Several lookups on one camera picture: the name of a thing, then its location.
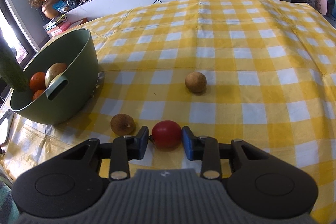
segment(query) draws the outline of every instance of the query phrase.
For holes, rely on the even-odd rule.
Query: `orange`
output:
[[[38,90],[45,90],[45,73],[44,72],[37,72],[35,73],[29,81],[29,87],[33,91],[33,93],[37,92]]]
[[[45,90],[38,90],[34,93],[33,100],[36,100]]]

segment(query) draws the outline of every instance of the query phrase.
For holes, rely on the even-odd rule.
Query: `yellow and white plaid tablecloth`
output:
[[[99,86],[56,127],[16,115],[2,161],[14,179],[88,138],[113,141],[110,119],[126,113],[137,129],[170,119],[222,143],[242,138],[308,172],[319,186],[312,216],[320,223],[336,218],[336,30],[309,5],[173,1],[80,27],[94,39]],[[204,95],[185,87],[194,70],[207,77]],[[144,160],[130,164],[132,173],[190,167],[200,170],[182,146],[164,152],[152,144]],[[229,176],[227,161],[222,168]],[[101,175],[107,171],[104,161]]]

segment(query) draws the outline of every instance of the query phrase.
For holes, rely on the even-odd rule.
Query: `green vegetable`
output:
[[[28,88],[28,79],[17,63],[11,49],[0,31],[0,75],[14,90],[24,92]]]

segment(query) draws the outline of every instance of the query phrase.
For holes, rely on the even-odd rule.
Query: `brown vase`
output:
[[[59,0],[46,0],[42,5],[41,10],[47,18],[53,19],[54,17],[59,16],[60,12],[53,8],[53,5],[57,2],[59,2]]]

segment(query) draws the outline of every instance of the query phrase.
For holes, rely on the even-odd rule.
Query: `cucumber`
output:
[[[28,79],[17,63],[11,49],[0,31],[0,75],[14,90],[24,92],[28,88]]]

